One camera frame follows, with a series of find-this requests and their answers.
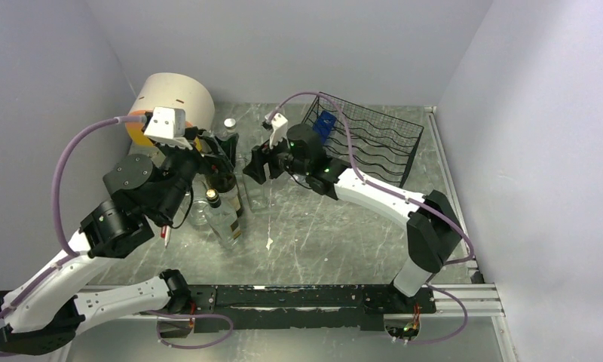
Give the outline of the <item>blue square bottle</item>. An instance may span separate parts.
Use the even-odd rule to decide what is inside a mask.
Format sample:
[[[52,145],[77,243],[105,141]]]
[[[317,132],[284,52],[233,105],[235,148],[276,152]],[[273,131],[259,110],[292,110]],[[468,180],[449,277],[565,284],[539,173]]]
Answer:
[[[337,123],[337,117],[331,112],[323,110],[312,125],[313,131],[320,137],[320,142],[325,145]]]

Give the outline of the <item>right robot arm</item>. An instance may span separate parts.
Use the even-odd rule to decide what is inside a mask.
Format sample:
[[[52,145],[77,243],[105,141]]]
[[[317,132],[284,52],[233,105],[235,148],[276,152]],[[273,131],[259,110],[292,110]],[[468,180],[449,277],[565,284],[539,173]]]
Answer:
[[[352,163],[327,155],[319,134],[306,124],[273,127],[271,138],[252,148],[243,169],[258,184],[283,173],[303,176],[318,195],[359,205],[406,230],[408,256],[388,293],[395,311],[406,312],[416,304],[417,292],[449,262],[466,236],[443,193],[409,192],[364,174]]]

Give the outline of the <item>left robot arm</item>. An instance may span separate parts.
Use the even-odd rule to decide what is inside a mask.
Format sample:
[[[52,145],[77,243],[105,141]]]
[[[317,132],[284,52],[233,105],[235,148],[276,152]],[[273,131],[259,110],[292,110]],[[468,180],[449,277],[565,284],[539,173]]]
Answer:
[[[126,157],[105,182],[109,199],[41,271],[12,291],[0,291],[0,357],[49,354],[101,324],[132,314],[184,320],[202,318],[182,273],[167,269],[138,284],[97,293],[84,286],[102,270],[129,256],[154,237],[154,227],[173,219],[198,173],[210,170],[194,146],[201,131],[159,142],[165,160],[156,167],[144,155]]]

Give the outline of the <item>clear bottle gold cap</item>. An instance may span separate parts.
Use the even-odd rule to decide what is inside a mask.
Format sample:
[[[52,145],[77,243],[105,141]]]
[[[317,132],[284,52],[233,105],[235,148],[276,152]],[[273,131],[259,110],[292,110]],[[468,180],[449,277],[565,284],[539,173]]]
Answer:
[[[233,248],[242,234],[240,223],[235,209],[215,189],[207,189],[207,205],[204,208],[204,217],[219,243],[225,249]]]

